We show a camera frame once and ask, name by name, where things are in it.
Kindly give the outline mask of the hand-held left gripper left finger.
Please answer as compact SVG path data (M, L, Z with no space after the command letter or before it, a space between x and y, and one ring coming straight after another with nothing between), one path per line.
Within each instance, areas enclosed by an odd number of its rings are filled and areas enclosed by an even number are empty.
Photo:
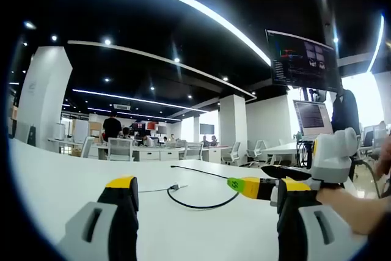
M66 260L136 260L138 211L137 178L114 179L67 221L57 249Z

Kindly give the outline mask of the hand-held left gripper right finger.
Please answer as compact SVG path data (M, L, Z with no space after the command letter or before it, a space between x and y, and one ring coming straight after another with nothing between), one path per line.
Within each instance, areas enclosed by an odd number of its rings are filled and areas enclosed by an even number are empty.
M304 182L279 180L279 260L351 260L366 243L366 236L354 234L330 206L316 200L316 194Z

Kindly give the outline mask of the person's right hand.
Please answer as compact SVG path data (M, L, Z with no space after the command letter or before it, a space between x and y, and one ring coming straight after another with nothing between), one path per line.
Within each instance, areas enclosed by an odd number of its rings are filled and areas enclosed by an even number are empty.
M368 213L365 208L365 205L368 204L366 200L359 199L341 188L323 188L318 191L316 200L323 205L330 206L349 224L353 232L361 235L369 234L371 222L365 220Z

